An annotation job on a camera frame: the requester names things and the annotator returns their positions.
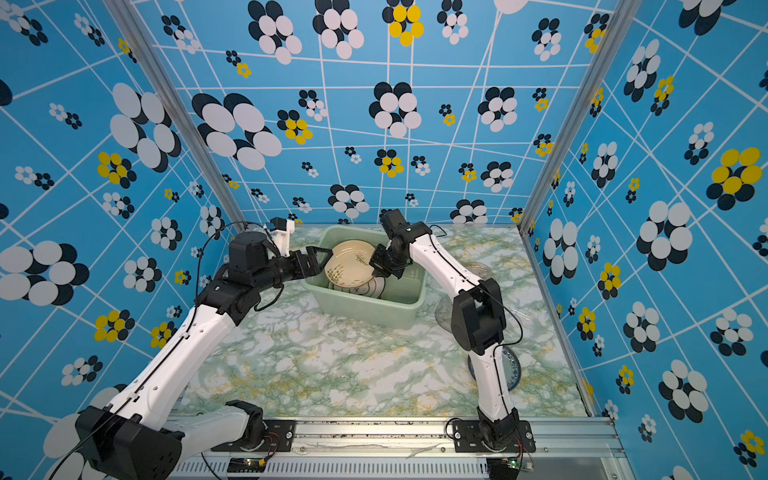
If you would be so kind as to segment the white black-rimmed flower plate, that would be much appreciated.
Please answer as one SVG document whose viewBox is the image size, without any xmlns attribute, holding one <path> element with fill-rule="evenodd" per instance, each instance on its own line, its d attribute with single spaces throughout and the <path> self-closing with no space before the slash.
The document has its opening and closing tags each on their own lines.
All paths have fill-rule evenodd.
<svg viewBox="0 0 768 480">
<path fill-rule="evenodd" d="M 343 293 L 349 293 L 368 298 L 379 299 L 386 287 L 386 279 L 382 277 L 373 277 L 369 282 L 359 287 L 336 287 L 336 290 Z"/>
</svg>

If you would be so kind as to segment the beige bamboo print plate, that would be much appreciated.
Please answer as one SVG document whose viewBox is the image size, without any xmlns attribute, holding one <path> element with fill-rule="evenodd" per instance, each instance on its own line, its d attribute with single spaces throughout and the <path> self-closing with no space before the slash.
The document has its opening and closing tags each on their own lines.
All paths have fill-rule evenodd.
<svg viewBox="0 0 768 480">
<path fill-rule="evenodd" d="M 370 260 L 375 247 L 361 240 L 347 240 L 332 248 L 332 257 L 324 272 L 334 286 L 358 288 L 374 277 Z"/>
</svg>

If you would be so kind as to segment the blue patterned plate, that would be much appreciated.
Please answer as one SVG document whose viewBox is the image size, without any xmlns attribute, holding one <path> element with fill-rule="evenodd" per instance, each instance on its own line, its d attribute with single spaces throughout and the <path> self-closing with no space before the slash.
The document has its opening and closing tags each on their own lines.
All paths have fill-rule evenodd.
<svg viewBox="0 0 768 480">
<path fill-rule="evenodd" d="M 512 348 L 507 345 L 492 347 L 483 355 L 468 353 L 466 364 L 472 379 L 475 382 L 480 381 L 485 386 L 506 387 L 508 391 L 512 391 L 518 386 L 522 377 L 520 361 Z"/>
</svg>

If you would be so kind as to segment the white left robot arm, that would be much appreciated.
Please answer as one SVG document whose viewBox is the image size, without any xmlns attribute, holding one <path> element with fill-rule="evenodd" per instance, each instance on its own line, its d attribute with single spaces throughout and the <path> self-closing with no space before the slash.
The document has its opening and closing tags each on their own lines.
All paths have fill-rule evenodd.
<svg viewBox="0 0 768 480">
<path fill-rule="evenodd" d="M 79 413 L 74 450 L 94 470 L 115 479 L 165 479 L 178 463 L 214 447 L 263 444 L 263 411 L 248 402 L 229 401 L 186 422 L 169 416 L 204 361 L 255 309 L 263 292 L 322 273 L 332 252 L 309 246 L 282 255 L 269 243 L 231 244 L 230 250 L 228 263 L 137 378 L 105 406 Z"/>
</svg>

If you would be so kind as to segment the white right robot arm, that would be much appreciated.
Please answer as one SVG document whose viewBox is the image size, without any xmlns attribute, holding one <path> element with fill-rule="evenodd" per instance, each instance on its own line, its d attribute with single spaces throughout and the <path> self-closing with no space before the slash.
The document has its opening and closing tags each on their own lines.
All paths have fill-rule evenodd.
<svg viewBox="0 0 768 480">
<path fill-rule="evenodd" d="M 370 260 L 376 276 L 401 277 L 405 267 L 421 266 L 452 300 L 450 331 L 468 352 L 478 387 L 478 419 L 483 442 L 499 451 L 509 441 L 517 417 L 503 365 L 506 310 L 498 283 L 484 280 L 453 257 L 432 230 L 419 222 L 387 227 L 389 243 Z"/>
</svg>

